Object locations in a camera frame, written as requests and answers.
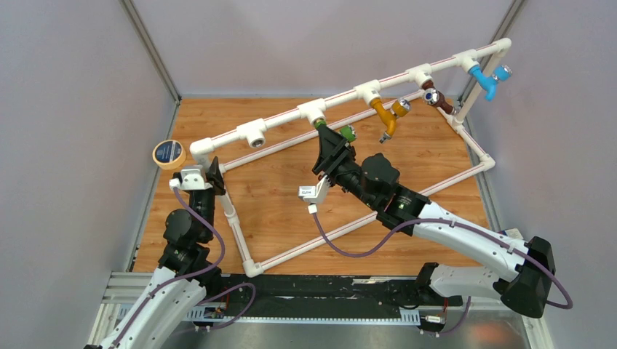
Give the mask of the green water faucet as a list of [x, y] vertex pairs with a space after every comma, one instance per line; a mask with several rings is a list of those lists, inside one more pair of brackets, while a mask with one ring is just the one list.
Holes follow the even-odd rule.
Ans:
[[[315, 128], [315, 130], [317, 130], [317, 127], [318, 127], [318, 126], [328, 126], [329, 128], [333, 129], [332, 127], [330, 127], [330, 126], [329, 126], [329, 125], [325, 122], [325, 120], [322, 120], [322, 119], [320, 119], [320, 120], [318, 120], [318, 121], [316, 121], [316, 122], [314, 123], [314, 128]], [[352, 143], [352, 142], [353, 142], [353, 141], [355, 141], [355, 140], [356, 140], [356, 138], [357, 138], [357, 133], [356, 133], [356, 131], [355, 131], [355, 128], [354, 128], [353, 126], [350, 126], [350, 125], [345, 125], [345, 126], [341, 127], [341, 128], [340, 128], [338, 131], [336, 131], [336, 132], [340, 132], [343, 136], [345, 136], [345, 137], [348, 139], [349, 143]]]

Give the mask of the white PVC pipe frame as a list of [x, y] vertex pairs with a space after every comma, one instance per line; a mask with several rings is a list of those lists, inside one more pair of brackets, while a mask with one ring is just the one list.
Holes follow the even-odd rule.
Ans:
[[[378, 116], [386, 127], [380, 141], [386, 142], [391, 139], [397, 120], [409, 113], [409, 102], [422, 99], [439, 111], [451, 129], [479, 160], [473, 167], [421, 191], [423, 195], [429, 196], [495, 166], [492, 156], [471, 136], [463, 123], [481, 92], [486, 93], [486, 100], [492, 100], [498, 84], [511, 76], [511, 70], [500, 64], [510, 48], [511, 39], [502, 38], [443, 60], [417, 65], [393, 76], [367, 81], [345, 92], [311, 100], [289, 111], [240, 124], [221, 135], [194, 141], [190, 144], [189, 151], [198, 164], [209, 165], [210, 154], [214, 150], [236, 141], [246, 141], [251, 148], [254, 148], [254, 152], [220, 165], [220, 170], [226, 172], [318, 138], [320, 154], [317, 174], [321, 175], [322, 179], [314, 187], [302, 187], [299, 190], [301, 200], [317, 204], [323, 202], [328, 189], [334, 183], [335, 166], [352, 162], [351, 144], [355, 139], [352, 123]], [[460, 110], [446, 101], [445, 96], [435, 87], [432, 77], [433, 73], [455, 67], [462, 68], [474, 80], [474, 87]], [[265, 133], [268, 130], [299, 119], [309, 121], [314, 130], [269, 147], [264, 145]]]

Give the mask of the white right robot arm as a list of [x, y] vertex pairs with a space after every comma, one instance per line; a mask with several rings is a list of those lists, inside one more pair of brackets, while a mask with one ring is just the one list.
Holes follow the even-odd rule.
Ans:
[[375, 213], [375, 218], [395, 233], [424, 238], [447, 246], [479, 263], [455, 268], [426, 263], [415, 284], [416, 297], [434, 304], [441, 297], [469, 295], [501, 301], [510, 310], [540, 318], [551, 305], [549, 293], [557, 284], [552, 245], [544, 238], [529, 240], [495, 232], [447, 211], [429, 197], [399, 182], [400, 172], [382, 154], [356, 162], [349, 128], [339, 132], [316, 127], [319, 155], [312, 172], [319, 176], [313, 198], [304, 196], [312, 216], [327, 191], [339, 186]]

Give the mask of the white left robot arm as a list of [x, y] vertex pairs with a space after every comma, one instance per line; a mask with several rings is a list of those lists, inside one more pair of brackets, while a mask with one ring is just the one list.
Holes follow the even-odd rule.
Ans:
[[99, 348], [161, 348], [200, 300], [210, 302], [221, 295], [219, 262], [208, 261], [206, 246], [222, 239], [214, 227], [216, 198], [226, 192], [219, 161], [182, 169], [172, 176], [170, 186], [175, 194], [187, 193], [188, 201], [168, 214], [167, 245], [157, 269]]

